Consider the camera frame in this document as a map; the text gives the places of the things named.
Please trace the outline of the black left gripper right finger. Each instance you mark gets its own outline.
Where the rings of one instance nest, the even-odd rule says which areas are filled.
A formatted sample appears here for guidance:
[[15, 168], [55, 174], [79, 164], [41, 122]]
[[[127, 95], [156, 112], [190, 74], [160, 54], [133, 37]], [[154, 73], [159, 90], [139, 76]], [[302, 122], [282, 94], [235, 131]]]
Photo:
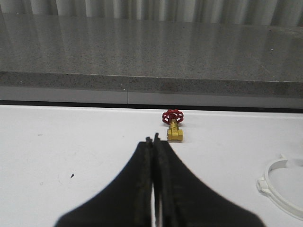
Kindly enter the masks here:
[[158, 227], [262, 227], [254, 213], [200, 181], [167, 141], [153, 141], [153, 183]]

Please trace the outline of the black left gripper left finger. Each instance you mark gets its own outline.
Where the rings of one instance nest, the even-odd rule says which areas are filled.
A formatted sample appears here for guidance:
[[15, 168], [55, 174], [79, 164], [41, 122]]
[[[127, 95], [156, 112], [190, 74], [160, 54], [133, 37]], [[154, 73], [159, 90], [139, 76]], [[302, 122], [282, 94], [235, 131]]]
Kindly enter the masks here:
[[118, 176], [100, 193], [56, 222], [57, 227], [150, 227], [152, 140], [139, 142]]

